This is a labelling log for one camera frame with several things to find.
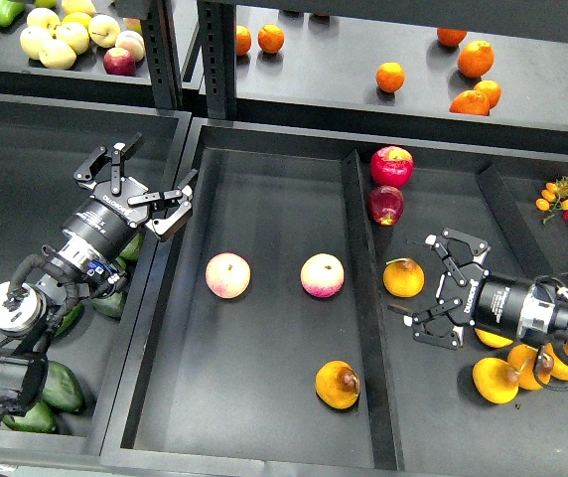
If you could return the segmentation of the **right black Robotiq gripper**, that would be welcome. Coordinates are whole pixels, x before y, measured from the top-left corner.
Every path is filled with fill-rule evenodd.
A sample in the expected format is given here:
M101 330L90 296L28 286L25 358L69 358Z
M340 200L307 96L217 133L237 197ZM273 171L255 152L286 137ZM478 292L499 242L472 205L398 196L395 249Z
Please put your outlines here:
M531 281L486 269L492 250L486 239L444 228L406 242L427 248L442 266L436 295L439 304L420 312L399 304L387 305L402 318L414 341L459 350L464 346L461 325L515 340L537 318Z

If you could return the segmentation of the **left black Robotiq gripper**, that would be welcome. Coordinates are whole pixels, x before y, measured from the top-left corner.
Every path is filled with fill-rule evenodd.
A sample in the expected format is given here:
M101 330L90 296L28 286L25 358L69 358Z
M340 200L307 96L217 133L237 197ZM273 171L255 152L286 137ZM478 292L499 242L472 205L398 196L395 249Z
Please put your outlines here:
M137 180L124 179L125 163L140 149L143 135L136 132L111 147L95 147L72 174L76 183L92 191L64 222L69 239L83 239L89 248L112 260L146 228L158 241L171 239L193 213L193 193L199 175L191 169L177 189L148 192ZM97 183L95 176L109 166L109 181Z

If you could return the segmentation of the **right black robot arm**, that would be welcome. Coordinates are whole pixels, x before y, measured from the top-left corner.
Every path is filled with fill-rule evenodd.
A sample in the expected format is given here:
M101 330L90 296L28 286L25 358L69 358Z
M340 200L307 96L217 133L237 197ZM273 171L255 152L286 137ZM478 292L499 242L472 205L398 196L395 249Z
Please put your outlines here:
M412 329L415 341L458 350L463 330L487 331L534 346L539 355L548 345L568 366L568 287L557 277L532 280L497 274L484 268L490 251L486 240L444 229L425 243L441 259L436 304L423 311L390 304Z

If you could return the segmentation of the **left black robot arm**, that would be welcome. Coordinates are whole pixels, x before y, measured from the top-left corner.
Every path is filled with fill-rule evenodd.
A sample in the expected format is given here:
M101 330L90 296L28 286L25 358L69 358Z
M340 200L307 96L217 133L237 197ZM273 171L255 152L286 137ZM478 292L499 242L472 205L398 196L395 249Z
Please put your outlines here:
M47 357L66 318L81 301L108 299L125 288L117 257L142 232L165 241L191 217L197 170L169 191L152 192L124 173L141 143L135 134L96 147L73 174L89 196L64 222L64 245L43 246L0 284L0 424L25 418L47 394L76 405L75 379Z

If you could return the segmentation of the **green avocado under arm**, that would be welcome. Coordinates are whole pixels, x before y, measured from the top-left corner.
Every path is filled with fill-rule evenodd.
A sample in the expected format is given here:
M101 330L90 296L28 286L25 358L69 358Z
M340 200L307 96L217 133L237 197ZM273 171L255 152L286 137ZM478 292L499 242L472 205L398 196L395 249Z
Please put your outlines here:
M71 310L71 312L64 317L60 327L56 332L56 337L62 336L64 333L68 331L68 329L72 328L82 316L84 309L85 309L84 304L82 302L79 302Z

